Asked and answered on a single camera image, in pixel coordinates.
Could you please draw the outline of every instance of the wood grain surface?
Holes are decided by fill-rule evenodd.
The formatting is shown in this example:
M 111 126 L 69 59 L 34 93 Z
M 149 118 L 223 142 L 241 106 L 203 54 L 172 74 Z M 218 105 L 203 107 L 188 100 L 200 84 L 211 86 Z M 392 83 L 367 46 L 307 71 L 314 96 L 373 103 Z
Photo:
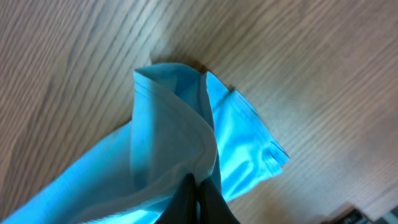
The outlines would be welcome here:
M 398 1 L 1 0 L 0 220 L 131 117 L 132 71 L 203 64 L 292 160 L 242 223 L 398 204 Z

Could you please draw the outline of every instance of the dark object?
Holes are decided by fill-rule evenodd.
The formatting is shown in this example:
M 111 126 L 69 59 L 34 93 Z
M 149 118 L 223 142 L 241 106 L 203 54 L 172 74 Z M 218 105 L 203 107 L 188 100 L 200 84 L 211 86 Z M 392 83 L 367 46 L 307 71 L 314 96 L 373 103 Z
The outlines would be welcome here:
M 343 218 L 333 222 L 333 224 L 371 224 L 372 222 L 366 218 L 360 211 L 353 210 Z
M 200 218 L 197 218 L 197 202 Z M 156 224 L 238 224 L 222 195 L 210 178 L 204 180 L 197 190 L 192 174 L 187 175 L 170 201 L 169 206 Z

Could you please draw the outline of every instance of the blue fabric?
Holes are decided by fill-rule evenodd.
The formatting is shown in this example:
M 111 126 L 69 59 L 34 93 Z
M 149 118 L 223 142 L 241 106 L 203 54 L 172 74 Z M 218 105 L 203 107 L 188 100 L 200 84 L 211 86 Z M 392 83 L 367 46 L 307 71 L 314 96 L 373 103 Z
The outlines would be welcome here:
M 289 158 L 255 109 L 210 72 L 163 63 L 134 80 L 132 120 L 4 223 L 153 223 L 188 173 L 226 201 L 282 173 Z

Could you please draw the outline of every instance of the wooden table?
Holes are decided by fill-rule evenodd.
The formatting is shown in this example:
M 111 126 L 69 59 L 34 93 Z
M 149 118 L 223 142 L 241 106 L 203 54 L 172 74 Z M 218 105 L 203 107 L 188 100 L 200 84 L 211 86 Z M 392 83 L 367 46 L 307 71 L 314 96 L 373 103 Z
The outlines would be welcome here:
M 0 220 L 131 117 L 132 71 L 206 65 L 292 160 L 242 223 L 398 204 L 398 1 L 0 1 Z

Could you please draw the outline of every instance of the folded fabric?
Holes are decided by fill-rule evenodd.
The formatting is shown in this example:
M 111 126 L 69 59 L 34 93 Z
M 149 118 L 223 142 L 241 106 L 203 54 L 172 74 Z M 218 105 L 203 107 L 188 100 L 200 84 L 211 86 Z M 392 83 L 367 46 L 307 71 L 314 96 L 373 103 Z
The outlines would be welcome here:
M 132 120 L 102 139 L 4 223 L 153 223 L 186 174 L 226 201 L 289 158 L 237 91 L 179 63 L 134 72 Z

